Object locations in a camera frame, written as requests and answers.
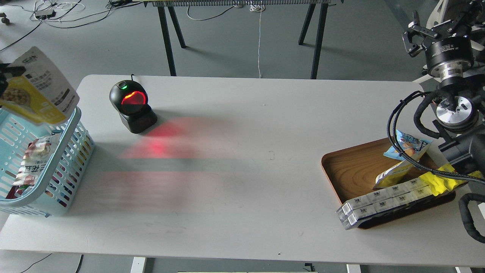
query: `yellow snack bag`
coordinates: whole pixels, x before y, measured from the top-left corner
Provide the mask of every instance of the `yellow snack bag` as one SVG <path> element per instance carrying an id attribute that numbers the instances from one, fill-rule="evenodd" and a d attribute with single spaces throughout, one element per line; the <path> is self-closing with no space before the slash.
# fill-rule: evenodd
<path id="1" fill-rule="evenodd" d="M 2 109 L 34 124 L 60 124 L 69 119 L 79 96 L 37 47 L 17 58 L 10 67 L 25 67 L 26 71 L 8 80 L 8 87 L 0 97 Z"/>

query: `wooden tray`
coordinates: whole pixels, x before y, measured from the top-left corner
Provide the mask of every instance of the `wooden tray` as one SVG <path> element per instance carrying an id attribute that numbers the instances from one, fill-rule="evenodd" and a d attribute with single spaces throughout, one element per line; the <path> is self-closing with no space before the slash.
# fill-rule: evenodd
<path id="1" fill-rule="evenodd" d="M 345 201 L 375 191 L 375 178 L 383 171 L 397 164 L 399 161 L 383 156 L 391 143 L 387 138 L 361 144 L 344 150 L 332 152 L 322 157 L 322 168 L 328 181 L 332 185 L 340 204 Z M 431 168 L 437 168 L 436 164 L 428 156 L 423 155 L 421 163 Z M 425 171 L 412 168 L 403 178 L 404 181 L 416 178 Z M 372 218 L 362 223 L 359 228 L 367 229 L 398 219 L 425 209 L 435 207 L 455 198 L 455 192 L 433 198 L 431 201 L 408 206 L 395 213 L 382 217 Z"/>

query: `food package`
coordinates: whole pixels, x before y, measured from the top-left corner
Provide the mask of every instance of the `food package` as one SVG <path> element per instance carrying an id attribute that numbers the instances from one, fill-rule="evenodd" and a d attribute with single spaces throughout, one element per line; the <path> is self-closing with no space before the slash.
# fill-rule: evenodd
<path id="1" fill-rule="evenodd" d="M 17 58 L 9 67 L 26 71 L 8 80 L 0 106 L 33 124 L 66 122 L 79 96 L 59 69 L 37 47 Z"/>
<path id="2" fill-rule="evenodd" d="M 415 154 L 423 154 L 427 149 L 426 146 L 431 143 L 431 141 L 428 141 L 426 139 L 416 138 L 412 135 L 405 134 L 399 130 L 397 130 L 396 132 L 396 139 L 400 144 L 400 146 L 403 148 L 404 152 L 408 156 L 414 156 Z M 393 146 L 391 146 L 384 153 L 384 156 L 397 159 L 400 161 L 404 160 L 404 157 L 399 155 L 399 153 L 396 151 L 396 149 Z"/>
<path id="3" fill-rule="evenodd" d="M 54 154 L 61 134 L 45 136 L 34 140 L 25 151 L 20 169 L 15 178 L 12 188 L 6 196 L 6 199 L 15 199 L 22 194 L 32 190 L 46 167 L 50 156 Z"/>
<path id="4" fill-rule="evenodd" d="M 400 131 L 398 131 L 396 137 L 400 146 L 403 148 L 406 154 L 408 154 L 414 160 L 419 160 L 428 150 L 428 148 L 430 147 L 429 144 L 431 143 L 428 140 L 417 139 Z M 402 158 L 403 161 L 380 173 L 375 178 L 375 186 L 373 187 L 374 189 L 387 188 L 400 183 L 402 178 L 409 172 L 409 170 L 413 168 L 413 164 L 407 160 L 404 160 L 402 156 L 399 156 L 399 154 L 394 150 L 393 147 L 385 152 L 384 155 L 398 160 Z"/>

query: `red scanner light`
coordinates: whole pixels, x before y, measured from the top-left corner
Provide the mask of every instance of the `red scanner light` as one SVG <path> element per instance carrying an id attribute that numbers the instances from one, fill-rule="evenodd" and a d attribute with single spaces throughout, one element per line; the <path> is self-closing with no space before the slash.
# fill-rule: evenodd
<path id="1" fill-rule="evenodd" d="M 146 101 L 146 95 L 143 92 L 133 91 L 123 98 L 121 101 L 121 107 L 126 114 L 134 114 L 143 108 Z"/>
<path id="2" fill-rule="evenodd" d="M 133 91 L 123 98 L 121 104 L 146 104 L 146 96 L 140 91 Z"/>

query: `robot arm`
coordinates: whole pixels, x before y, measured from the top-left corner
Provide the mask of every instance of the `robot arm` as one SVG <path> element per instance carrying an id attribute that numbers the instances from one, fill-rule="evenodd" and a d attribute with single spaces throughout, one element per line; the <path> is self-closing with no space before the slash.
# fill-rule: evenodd
<path id="1" fill-rule="evenodd" d="M 485 3 L 471 0 L 457 14 L 454 19 L 425 28 L 420 26 L 418 14 L 414 12 L 413 22 L 402 35 L 405 50 L 411 57 L 424 51 L 428 78 L 435 78 L 439 84 L 432 92 L 413 93 L 401 101 L 392 115 L 396 115 L 393 131 L 402 108 L 412 99 L 424 95 L 416 109 L 414 124 L 423 134 L 445 140 L 439 149 L 458 173 L 429 171 L 443 177 L 485 185 L 484 179 L 468 176 L 475 171 L 485 174 L 485 74 L 469 77 L 463 74 L 474 63 L 472 44 L 476 49 L 483 49 L 483 46 L 472 43 L 470 34 L 472 29 L 485 30 Z M 424 110 L 430 105 L 435 111 L 436 120 L 433 125 L 437 132 L 426 128 L 421 122 Z M 401 152 L 389 133 L 388 136 L 396 150 Z M 403 156 L 415 166 L 424 167 L 412 158 Z M 485 237 L 473 225 L 467 207 L 470 200 L 484 202 L 485 196 L 466 194 L 460 200 L 460 213 L 466 231 L 475 240 L 485 243 Z"/>

